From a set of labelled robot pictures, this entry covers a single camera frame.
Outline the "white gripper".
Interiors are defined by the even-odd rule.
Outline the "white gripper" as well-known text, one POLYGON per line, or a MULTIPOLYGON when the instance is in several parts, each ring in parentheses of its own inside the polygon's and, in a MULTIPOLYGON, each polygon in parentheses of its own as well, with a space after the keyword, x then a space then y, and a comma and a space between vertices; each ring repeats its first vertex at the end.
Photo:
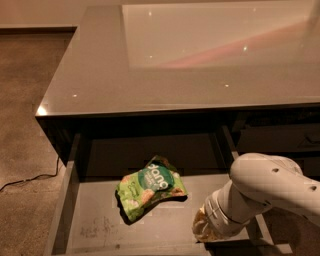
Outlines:
POLYGON ((198 242, 229 239, 238 235, 249 221, 238 223, 228 218, 213 196, 205 199, 204 209, 200 208, 193 220, 192 232, 198 242))

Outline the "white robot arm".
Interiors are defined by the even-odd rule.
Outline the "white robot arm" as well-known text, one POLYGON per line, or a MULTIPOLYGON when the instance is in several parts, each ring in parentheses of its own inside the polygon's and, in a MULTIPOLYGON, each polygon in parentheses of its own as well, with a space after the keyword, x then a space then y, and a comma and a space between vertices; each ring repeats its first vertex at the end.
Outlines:
POLYGON ((246 153, 231 164, 229 181, 205 199, 192 231, 199 242, 229 239, 274 207, 319 226, 320 182, 287 157, 246 153))

